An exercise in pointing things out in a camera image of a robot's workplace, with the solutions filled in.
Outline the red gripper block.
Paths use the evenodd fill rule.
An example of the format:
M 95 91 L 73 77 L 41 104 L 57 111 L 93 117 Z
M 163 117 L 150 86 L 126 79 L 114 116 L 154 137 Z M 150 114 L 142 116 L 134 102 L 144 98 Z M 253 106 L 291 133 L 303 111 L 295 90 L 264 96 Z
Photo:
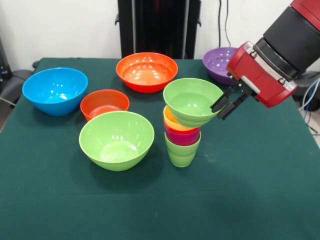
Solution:
M 276 72 L 254 49 L 250 41 L 242 44 L 229 60 L 227 71 L 237 80 L 243 81 L 253 90 L 254 97 L 265 107 L 272 108 L 288 97 L 297 89 L 297 84 Z M 225 120 L 250 95 L 242 94 L 235 101 L 229 97 L 241 84 L 232 84 L 226 92 L 210 107 L 219 120 Z

